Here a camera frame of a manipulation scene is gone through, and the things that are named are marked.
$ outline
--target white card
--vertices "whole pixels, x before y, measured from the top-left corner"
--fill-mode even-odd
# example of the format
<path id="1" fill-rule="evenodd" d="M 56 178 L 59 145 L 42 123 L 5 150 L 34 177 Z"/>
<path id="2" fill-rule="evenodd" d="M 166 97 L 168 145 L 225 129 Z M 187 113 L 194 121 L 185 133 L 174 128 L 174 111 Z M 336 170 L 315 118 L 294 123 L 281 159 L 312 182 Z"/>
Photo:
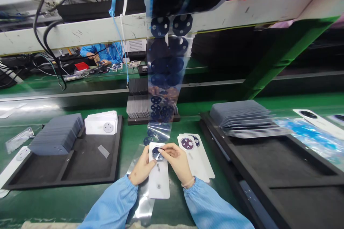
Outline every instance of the white card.
<path id="1" fill-rule="evenodd" d="M 178 136 L 179 147 L 186 152 L 191 174 L 204 182 L 210 182 L 201 156 L 192 136 Z"/>
<path id="2" fill-rule="evenodd" d="M 205 152 L 205 149 L 204 149 L 201 137 L 198 134 L 193 134 L 193 133 L 179 134 L 179 136 L 185 136 L 185 135 L 192 136 L 194 138 L 194 142 L 195 142 L 195 144 L 197 146 L 197 149 L 198 149 L 198 154 L 201 157 L 201 160 L 203 162 L 205 171 L 207 172 L 207 176 L 209 178 L 214 179 L 215 178 L 215 174 L 214 174 L 214 171 L 211 168 L 211 164 L 209 162 L 207 153 Z"/>
<path id="3" fill-rule="evenodd" d="M 327 131 L 328 133 L 332 134 L 334 137 L 337 137 L 338 139 L 344 140 L 344 131 L 335 126 L 334 124 L 330 123 L 329 121 L 325 120 L 324 118 L 322 118 L 321 116 L 317 115 L 316 113 L 314 113 L 311 110 L 307 110 L 307 109 L 293 109 L 294 112 L 296 112 L 298 115 L 302 116 L 304 119 L 306 119 L 307 121 L 309 121 L 311 124 L 314 124 L 316 127 L 319 127 L 320 129 Z M 316 117 L 312 118 L 312 117 L 308 117 L 304 114 L 302 114 L 301 112 L 305 111 L 308 113 L 311 113 L 313 115 L 315 115 Z"/>
<path id="4" fill-rule="evenodd" d="M 97 113 L 97 114 L 90 114 L 87 117 L 94 118 L 94 117 L 108 117 L 108 116 L 115 117 L 115 119 L 116 119 L 116 121 L 118 123 L 117 112 L 115 110 L 108 111 L 108 112 Z"/>
<path id="5" fill-rule="evenodd" d="M 153 160 L 152 152 L 155 147 L 162 147 L 164 143 L 151 142 L 149 144 L 149 161 Z M 148 196 L 151 199 L 169 199 L 169 178 L 167 160 L 157 161 L 148 177 Z"/>
<path id="6" fill-rule="evenodd" d="M 20 154 L 22 154 L 22 150 L 27 149 L 30 153 L 30 150 L 27 146 L 22 147 L 16 156 L 11 160 L 11 162 L 6 166 L 6 168 L 3 170 L 3 172 L 0 174 L 0 189 L 5 185 L 5 183 L 8 181 L 8 179 L 12 176 L 12 174 L 17 170 L 19 165 L 24 161 L 24 159 L 19 160 Z M 9 193 L 9 190 L 0 190 L 0 198 L 3 198 Z"/>
<path id="7" fill-rule="evenodd" d="M 87 117 L 85 129 L 88 135 L 114 135 L 117 132 L 117 121 L 107 117 Z"/>

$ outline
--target foam tray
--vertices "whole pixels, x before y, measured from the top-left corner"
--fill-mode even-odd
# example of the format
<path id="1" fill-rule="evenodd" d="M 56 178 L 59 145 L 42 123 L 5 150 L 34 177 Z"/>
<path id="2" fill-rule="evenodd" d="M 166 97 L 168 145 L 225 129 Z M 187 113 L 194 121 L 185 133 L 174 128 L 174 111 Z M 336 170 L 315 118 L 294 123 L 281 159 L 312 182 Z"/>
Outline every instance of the foam tray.
<path id="1" fill-rule="evenodd" d="M 83 127 L 68 155 L 37 156 L 30 153 L 2 189 L 24 190 L 57 186 L 111 183 L 116 180 L 123 117 L 115 135 L 86 135 Z M 102 145 L 110 154 L 105 159 Z"/>
<path id="2" fill-rule="evenodd" d="M 226 171 L 235 166 L 237 179 L 246 180 L 280 229 L 343 228 L 341 170 L 292 135 L 227 137 L 209 113 L 202 113 L 201 118 L 205 123 L 202 129 L 212 133 L 209 144 L 222 148 L 231 160 L 223 162 L 221 168 Z M 224 158 L 222 152 L 216 153 L 219 159 Z M 256 219 L 254 224 L 262 228 Z"/>

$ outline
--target hand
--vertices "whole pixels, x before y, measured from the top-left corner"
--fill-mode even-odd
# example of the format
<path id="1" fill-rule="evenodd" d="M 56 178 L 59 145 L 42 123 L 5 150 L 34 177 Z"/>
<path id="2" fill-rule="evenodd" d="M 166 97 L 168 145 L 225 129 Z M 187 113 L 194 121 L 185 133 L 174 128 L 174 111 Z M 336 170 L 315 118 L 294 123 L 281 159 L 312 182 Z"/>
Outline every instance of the hand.
<path id="1" fill-rule="evenodd" d="M 108 60 L 102 60 L 101 65 L 111 65 L 111 61 Z"/>
<path id="2" fill-rule="evenodd" d="M 94 53 L 87 53 L 86 55 L 87 55 L 88 57 L 89 57 L 90 55 L 92 55 L 91 57 L 89 57 L 89 59 L 91 59 L 91 60 L 94 60 L 94 59 L 100 60 L 98 54 L 94 55 Z"/>
<path id="3" fill-rule="evenodd" d="M 173 170 L 178 176 L 178 179 L 183 185 L 192 181 L 193 176 L 184 150 L 174 143 L 168 143 L 158 149 L 158 151 L 171 164 Z"/>
<path id="4" fill-rule="evenodd" d="M 146 146 L 140 156 L 139 160 L 137 161 L 134 170 L 128 176 L 129 180 L 132 182 L 133 185 L 137 186 L 142 183 L 145 179 L 147 179 L 149 173 L 157 163 L 154 159 L 149 162 L 149 146 Z"/>

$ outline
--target cuff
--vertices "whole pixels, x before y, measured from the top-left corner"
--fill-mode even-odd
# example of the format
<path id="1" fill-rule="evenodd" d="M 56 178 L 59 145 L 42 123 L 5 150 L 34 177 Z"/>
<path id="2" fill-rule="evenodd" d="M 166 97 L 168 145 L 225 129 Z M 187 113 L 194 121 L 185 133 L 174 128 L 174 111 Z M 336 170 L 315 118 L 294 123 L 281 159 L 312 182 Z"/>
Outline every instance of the cuff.
<path id="1" fill-rule="evenodd" d="M 125 185 L 128 187 L 129 190 L 138 190 L 139 186 L 135 186 L 128 178 L 128 174 L 123 176 L 123 180 Z"/>
<path id="2" fill-rule="evenodd" d="M 205 183 L 205 182 L 203 182 L 201 179 L 198 179 L 197 177 L 195 177 L 195 183 L 193 184 L 193 186 L 188 188 L 188 189 L 185 189 L 185 188 L 183 189 L 184 194 L 188 195 L 188 194 L 193 194 L 194 192 L 199 191 L 202 183 Z"/>

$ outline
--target stack of gray cards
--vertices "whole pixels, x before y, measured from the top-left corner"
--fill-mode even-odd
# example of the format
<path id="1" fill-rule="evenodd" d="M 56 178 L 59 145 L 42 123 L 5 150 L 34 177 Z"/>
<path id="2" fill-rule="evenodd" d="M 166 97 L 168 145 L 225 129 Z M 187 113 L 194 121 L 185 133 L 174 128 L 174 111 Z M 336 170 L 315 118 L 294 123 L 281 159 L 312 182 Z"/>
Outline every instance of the stack of gray cards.
<path id="1" fill-rule="evenodd" d="M 129 95 L 147 95 L 148 83 L 146 78 L 137 78 L 129 80 Z"/>
<path id="2" fill-rule="evenodd" d="M 38 156 L 66 155 L 83 126 L 80 113 L 51 119 L 28 146 Z"/>
<path id="3" fill-rule="evenodd" d="M 156 112 L 159 110 L 162 115 L 164 103 L 152 104 L 149 95 L 128 96 L 128 102 L 126 105 L 126 113 L 129 118 L 150 118 L 153 110 Z M 173 115 L 178 113 L 176 104 L 171 105 Z"/>
<path id="4" fill-rule="evenodd" d="M 259 138 L 293 133 L 276 125 L 270 113 L 254 100 L 214 104 L 210 110 L 210 116 L 227 136 Z"/>

